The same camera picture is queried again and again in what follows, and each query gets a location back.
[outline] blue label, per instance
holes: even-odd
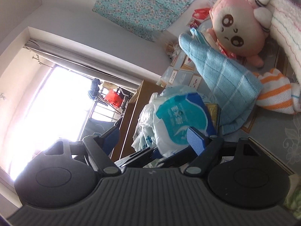
[[[216,135],[209,113],[198,93],[177,95],[159,106],[156,115],[162,119],[170,139],[187,145],[187,129],[195,127],[203,134]]]

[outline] sunlight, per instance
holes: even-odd
[[[47,149],[58,138],[76,141],[93,101],[91,80],[56,67],[34,100],[14,135],[10,176],[15,179],[33,154]]]

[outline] ribbed rubber pad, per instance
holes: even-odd
[[[77,204],[54,210],[24,206],[9,221],[14,226],[291,226],[296,219],[279,206],[249,211],[226,205],[201,179],[177,168],[128,168],[104,178]]]

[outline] red packaging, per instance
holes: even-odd
[[[200,24],[201,24],[200,21],[197,21],[196,19],[191,18],[190,21],[188,22],[187,26],[189,28],[195,28],[195,29],[197,29],[197,28],[199,28]]]
[[[116,109],[119,108],[122,104],[121,97],[117,94],[117,92],[110,90],[107,95],[104,97],[106,101],[112,104]]]
[[[195,12],[192,14],[192,17],[195,19],[205,19],[209,15],[209,11],[209,7],[195,9]]]

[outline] red bag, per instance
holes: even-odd
[[[119,108],[122,104],[121,97],[117,94],[117,92],[110,90],[107,95],[104,97],[106,101],[108,101],[114,108]]]
[[[195,19],[205,19],[209,15],[209,11],[209,7],[195,9],[195,12],[192,14],[192,17]]]

